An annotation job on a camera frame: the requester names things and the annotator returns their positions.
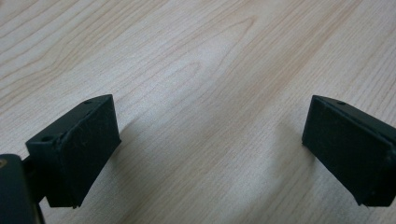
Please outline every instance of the black plastic block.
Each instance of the black plastic block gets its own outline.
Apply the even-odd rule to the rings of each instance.
[[[0,223],[44,223],[32,201],[21,158],[0,155]]]
[[[111,95],[81,103],[26,142],[51,207],[81,206],[119,144]]]
[[[390,206],[396,195],[396,130],[334,99],[313,96],[303,144],[358,204]]]

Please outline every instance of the wooden table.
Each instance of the wooden table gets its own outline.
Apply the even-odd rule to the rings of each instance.
[[[395,223],[302,146],[313,94],[396,126],[396,1],[0,1],[0,153],[112,93],[122,144],[48,223]]]

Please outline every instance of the hole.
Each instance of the hole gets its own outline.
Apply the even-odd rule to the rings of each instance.
[[[54,136],[45,136],[43,138],[41,138],[42,142],[49,142],[50,140],[54,139]]]
[[[5,159],[0,159],[0,168],[5,166],[7,164],[7,161]]]

